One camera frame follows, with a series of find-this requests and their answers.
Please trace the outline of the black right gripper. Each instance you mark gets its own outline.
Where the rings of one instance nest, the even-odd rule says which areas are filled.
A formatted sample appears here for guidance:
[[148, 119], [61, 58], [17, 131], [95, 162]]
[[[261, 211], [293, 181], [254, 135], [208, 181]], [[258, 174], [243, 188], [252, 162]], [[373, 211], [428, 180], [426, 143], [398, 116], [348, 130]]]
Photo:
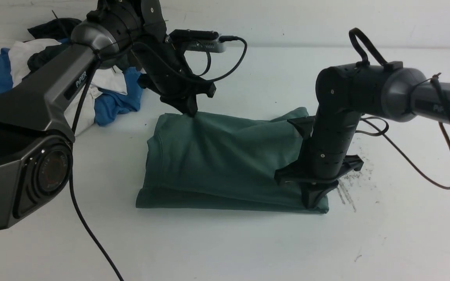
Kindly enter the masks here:
[[330, 191], [339, 185], [338, 179], [350, 171], [360, 171], [364, 161], [358, 155], [348, 155], [359, 116], [314, 116], [288, 119], [302, 136], [298, 159], [275, 171], [280, 185], [300, 183], [302, 204], [314, 209]]

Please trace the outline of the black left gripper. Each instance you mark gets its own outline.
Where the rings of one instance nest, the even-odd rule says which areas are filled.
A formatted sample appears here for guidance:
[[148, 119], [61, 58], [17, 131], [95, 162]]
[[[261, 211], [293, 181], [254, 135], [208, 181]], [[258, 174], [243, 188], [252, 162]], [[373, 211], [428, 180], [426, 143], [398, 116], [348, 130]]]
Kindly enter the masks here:
[[158, 94], [162, 103], [189, 117], [195, 117], [198, 112], [196, 95], [205, 94], [212, 98], [216, 92], [214, 82], [206, 82], [202, 78], [186, 80], [174, 74], [142, 74], [137, 83], [141, 88]]

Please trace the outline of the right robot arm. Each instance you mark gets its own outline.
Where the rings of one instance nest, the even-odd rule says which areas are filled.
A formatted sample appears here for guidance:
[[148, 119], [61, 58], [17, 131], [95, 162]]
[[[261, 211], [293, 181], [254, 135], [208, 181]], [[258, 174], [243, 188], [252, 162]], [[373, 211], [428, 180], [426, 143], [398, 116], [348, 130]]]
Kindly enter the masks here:
[[416, 116], [450, 124], [450, 83], [427, 80], [401, 62], [332, 66], [316, 79], [318, 110], [313, 117], [289, 119], [302, 136], [298, 159], [275, 172], [278, 184], [295, 183], [302, 206], [313, 209], [363, 161], [347, 155], [364, 114], [397, 122]]

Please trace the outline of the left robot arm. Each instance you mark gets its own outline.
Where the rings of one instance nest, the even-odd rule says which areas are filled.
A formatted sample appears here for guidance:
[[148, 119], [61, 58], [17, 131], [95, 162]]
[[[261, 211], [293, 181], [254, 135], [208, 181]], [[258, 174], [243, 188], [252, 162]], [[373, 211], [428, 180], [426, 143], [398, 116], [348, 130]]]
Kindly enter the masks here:
[[0, 94], [0, 231], [59, 194], [73, 172], [80, 111], [65, 111], [77, 94], [82, 108], [98, 69], [132, 50], [146, 75], [139, 85], [183, 114], [198, 111], [196, 96], [214, 96], [214, 82], [191, 73], [186, 43], [171, 42], [157, 0], [100, 0], [76, 26], [68, 46], [16, 87]]

